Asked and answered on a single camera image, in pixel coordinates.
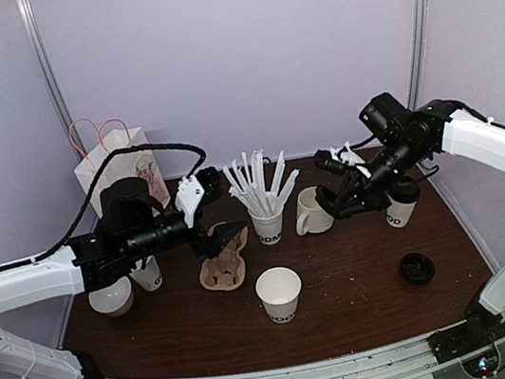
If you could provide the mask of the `white printed paper bag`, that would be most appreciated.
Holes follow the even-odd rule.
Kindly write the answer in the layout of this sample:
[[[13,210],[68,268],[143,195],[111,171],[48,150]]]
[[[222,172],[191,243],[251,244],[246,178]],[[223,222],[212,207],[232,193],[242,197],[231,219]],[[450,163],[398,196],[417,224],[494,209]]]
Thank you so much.
[[[117,149],[146,144],[148,141],[142,128],[129,128],[126,123],[119,119],[109,119],[100,127],[97,127],[92,121],[82,118],[72,124],[69,134],[72,134],[75,124],[83,121],[93,126],[98,138],[98,143],[89,152],[84,152],[81,147],[76,148],[83,159],[75,167],[74,175],[87,193],[96,172],[108,155]],[[163,176],[159,171],[152,151],[146,150],[140,151],[140,153],[117,155],[104,168],[90,199],[90,205],[99,218],[103,216],[100,199],[103,189],[120,179],[130,177],[139,177],[145,180],[148,183],[148,193],[158,200],[163,207],[166,207],[169,203],[170,193],[167,190],[165,181],[163,181]]]

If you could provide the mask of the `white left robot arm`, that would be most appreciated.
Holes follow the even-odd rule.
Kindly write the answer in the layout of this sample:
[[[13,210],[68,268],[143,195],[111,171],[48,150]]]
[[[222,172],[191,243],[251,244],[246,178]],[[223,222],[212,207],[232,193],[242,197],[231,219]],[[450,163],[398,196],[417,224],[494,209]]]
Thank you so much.
[[[54,253],[0,266],[0,314],[50,298],[91,294],[125,278],[149,256],[187,244],[216,257],[246,227],[244,221],[205,232],[199,219],[207,194],[220,189],[214,168],[179,182],[175,209],[162,207],[138,177],[101,192],[103,215],[92,233],[65,239]],[[22,379],[105,379],[93,357],[31,342],[0,328],[0,371]]]

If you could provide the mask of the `stack of black cup lids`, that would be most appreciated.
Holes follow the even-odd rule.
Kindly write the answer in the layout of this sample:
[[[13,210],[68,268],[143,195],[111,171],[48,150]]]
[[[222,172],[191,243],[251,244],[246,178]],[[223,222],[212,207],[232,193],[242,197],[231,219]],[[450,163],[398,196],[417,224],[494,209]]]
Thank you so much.
[[[435,277],[436,269],[430,258],[415,252],[403,256],[400,272],[407,283],[418,286],[428,284]]]

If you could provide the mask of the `brown pulp cup carrier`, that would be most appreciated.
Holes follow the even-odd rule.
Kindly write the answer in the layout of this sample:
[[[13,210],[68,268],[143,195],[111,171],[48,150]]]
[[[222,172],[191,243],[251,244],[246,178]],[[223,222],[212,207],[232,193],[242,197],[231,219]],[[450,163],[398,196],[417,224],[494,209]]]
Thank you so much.
[[[199,272],[202,288],[214,292],[230,292],[240,288],[246,279],[246,262],[240,252],[248,243],[247,224],[239,229],[214,258],[206,258]]]

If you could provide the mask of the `single white paper cup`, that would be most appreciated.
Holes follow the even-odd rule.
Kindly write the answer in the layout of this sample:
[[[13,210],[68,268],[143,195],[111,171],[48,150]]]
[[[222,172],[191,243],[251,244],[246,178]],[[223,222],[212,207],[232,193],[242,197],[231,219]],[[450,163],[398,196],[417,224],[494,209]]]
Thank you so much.
[[[389,198],[391,204],[387,208],[386,220],[389,225],[396,228],[405,227],[408,221],[411,219],[411,215],[414,211],[416,203],[402,204],[397,203],[395,200]]]

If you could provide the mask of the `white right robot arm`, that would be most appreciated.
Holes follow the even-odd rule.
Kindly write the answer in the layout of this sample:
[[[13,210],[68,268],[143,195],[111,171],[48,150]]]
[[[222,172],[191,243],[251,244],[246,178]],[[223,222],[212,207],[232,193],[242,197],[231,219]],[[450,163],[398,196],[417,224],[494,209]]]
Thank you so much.
[[[409,110],[388,92],[375,96],[361,111],[361,122],[383,145],[364,162],[352,148],[330,147],[314,155],[320,169],[342,176],[337,192],[317,187],[315,199],[334,218],[382,211],[389,190],[415,164],[448,154],[488,165],[505,173],[505,125],[479,114],[459,100],[434,100]],[[465,312],[460,339],[482,347],[505,311],[505,267],[493,275]]]

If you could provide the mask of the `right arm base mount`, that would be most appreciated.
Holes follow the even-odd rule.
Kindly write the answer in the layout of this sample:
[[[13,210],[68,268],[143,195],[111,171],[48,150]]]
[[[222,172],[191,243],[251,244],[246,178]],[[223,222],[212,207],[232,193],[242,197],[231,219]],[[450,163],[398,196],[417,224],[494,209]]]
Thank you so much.
[[[477,332],[463,322],[434,332],[427,342],[440,365],[458,359],[471,378],[486,379],[495,376],[502,365],[497,341],[503,337],[505,323],[499,322],[487,332]]]

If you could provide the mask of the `black cup lid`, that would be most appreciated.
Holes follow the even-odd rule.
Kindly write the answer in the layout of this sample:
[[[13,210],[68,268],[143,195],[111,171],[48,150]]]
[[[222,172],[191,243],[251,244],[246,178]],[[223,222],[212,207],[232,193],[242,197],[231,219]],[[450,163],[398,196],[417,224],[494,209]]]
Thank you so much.
[[[338,209],[336,208],[337,194],[323,185],[316,186],[315,199],[317,204],[333,218],[338,218]]]
[[[397,203],[411,204],[418,202],[421,189],[415,179],[404,176],[389,187],[387,194]]]

